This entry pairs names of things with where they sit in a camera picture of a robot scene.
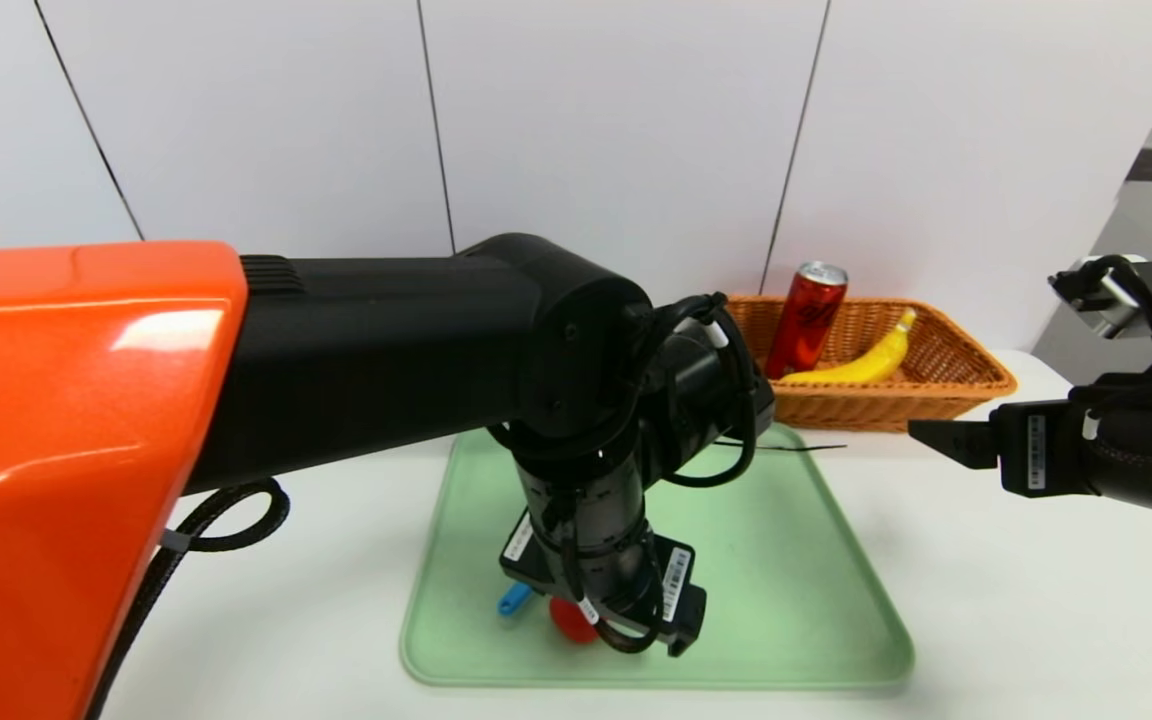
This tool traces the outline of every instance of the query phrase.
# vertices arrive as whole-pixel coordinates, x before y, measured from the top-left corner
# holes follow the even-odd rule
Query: barcode sticker
[[[687,578],[687,566],[691,564],[691,552],[681,547],[669,553],[669,563],[664,569],[664,612],[666,623],[673,623],[673,612],[679,608],[679,597],[682,594],[682,582]]]
[[[598,624],[598,611],[594,611],[594,604],[589,601],[588,597],[582,597],[576,605],[591,626]]]
[[[526,544],[531,541],[531,511],[524,511],[518,526],[513,530],[509,544],[503,547],[503,559],[517,562],[522,558],[522,551],[526,550]]]
[[[1029,416],[1029,488],[1047,488],[1047,416]]]

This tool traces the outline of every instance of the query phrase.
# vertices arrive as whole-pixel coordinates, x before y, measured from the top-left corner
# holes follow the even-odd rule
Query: red ball
[[[584,612],[576,602],[568,602],[559,597],[550,598],[550,619],[560,632],[567,635],[573,643],[591,643],[598,639],[598,630],[585,620]]]

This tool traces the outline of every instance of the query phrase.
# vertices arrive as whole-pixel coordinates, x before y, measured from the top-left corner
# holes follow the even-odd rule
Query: red object
[[[833,316],[847,295],[847,273],[835,265],[804,263],[794,274],[790,295],[781,309],[776,340],[767,357],[768,379],[814,367],[829,334]]]
[[[561,597],[551,597],[550,619],[573,643],[586,644],[598,639],[598,630],[585,620],[584,612],[579,611],[576,602],[568,602]]]
[[[210,242],[0,250],[0,720],[77,720],[247,306]]]

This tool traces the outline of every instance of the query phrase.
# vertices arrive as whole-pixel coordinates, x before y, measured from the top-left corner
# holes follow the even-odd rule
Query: red can
[[[833,316],[847,295],[847,273],[836,265],[804,263],[794,274],[781,310],[776,340],[767,357],[767,378],[783,378],[814,367],[829,334]]]

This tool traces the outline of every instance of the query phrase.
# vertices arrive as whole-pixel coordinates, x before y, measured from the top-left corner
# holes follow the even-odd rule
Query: yellow banana
[[[809,370],[806,373],[789,373],[782,381],[786,382],[882,382],[892,374],[896,373],[905,353],[909,353],[909,329],[914,327],[914,308],[909,306],[905,313],[900,316],[896,327],[882,336],[877,344],[869,348],[869,353],[861,355],[851,363],[828,367],[826,370]]]

